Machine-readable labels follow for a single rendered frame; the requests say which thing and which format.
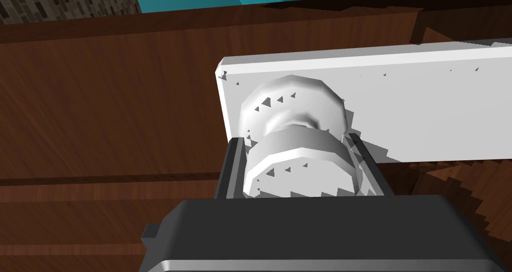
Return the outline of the white door leaf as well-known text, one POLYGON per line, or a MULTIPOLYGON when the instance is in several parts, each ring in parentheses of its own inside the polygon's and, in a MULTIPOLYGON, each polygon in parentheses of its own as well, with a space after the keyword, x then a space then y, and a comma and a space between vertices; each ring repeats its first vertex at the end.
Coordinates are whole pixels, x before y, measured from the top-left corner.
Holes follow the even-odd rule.
POLYGON ((512 159, 512 38, 223 58, 228 137, 243 100, 286 75, 322 80, 378 163, 512 159))

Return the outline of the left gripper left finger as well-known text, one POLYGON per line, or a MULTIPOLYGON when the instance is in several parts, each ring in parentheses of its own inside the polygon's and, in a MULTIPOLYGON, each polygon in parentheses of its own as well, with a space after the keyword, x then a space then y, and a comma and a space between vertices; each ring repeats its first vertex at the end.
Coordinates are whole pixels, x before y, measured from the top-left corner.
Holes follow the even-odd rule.
POLYGON ((232 138, 227 146, 215 199, 245 198, 243 184, 247 153, 243 137, 232 138))

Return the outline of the white round door knob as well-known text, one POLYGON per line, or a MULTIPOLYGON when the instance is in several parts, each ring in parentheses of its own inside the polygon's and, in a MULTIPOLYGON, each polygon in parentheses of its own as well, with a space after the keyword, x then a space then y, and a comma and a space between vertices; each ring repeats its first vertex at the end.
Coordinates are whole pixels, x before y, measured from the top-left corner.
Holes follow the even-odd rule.
POLYGON ((341 98, 323 81, 288 75, 260 84, 243 102, 247 132, 243 192, 249 197, 354 196, 360 182, 343 144, 341 98))

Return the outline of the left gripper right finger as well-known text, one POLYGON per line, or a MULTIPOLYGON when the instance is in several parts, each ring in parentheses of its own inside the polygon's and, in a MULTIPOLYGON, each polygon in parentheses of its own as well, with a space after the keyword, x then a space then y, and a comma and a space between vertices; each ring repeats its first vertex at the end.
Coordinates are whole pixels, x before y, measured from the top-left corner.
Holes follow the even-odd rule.
POLYGON ((360 136, 357 133, 349 133, 346 139, 350 140, 350 149, 358 161, 360 169, 359 175, 361 175, 361 179, 358 179, 359 192, 356 195, 394 195, 395 193, 381 173, 360 136))

